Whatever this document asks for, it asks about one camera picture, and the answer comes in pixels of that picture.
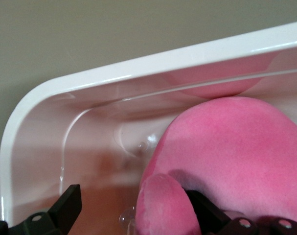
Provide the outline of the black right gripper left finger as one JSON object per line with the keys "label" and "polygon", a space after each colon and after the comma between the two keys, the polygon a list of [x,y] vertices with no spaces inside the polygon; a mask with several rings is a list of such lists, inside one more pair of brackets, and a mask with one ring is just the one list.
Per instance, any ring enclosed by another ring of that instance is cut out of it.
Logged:
{"label": "black right gripper left finger", "polygon": [[11,228],[0,221],[0,235],[67,235],[81,210],[80,185],[70,185],[48,211],[34,213]]}

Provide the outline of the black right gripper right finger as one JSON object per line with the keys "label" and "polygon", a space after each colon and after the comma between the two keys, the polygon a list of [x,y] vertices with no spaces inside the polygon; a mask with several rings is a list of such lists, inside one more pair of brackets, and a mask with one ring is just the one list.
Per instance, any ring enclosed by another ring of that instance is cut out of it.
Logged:
{"label": "black right gripper right finger", "polygon": [[198,191],[186,194],[204,235],[297,235],[296,221],[278,216],[253,221],[239,212],[221,210]]}

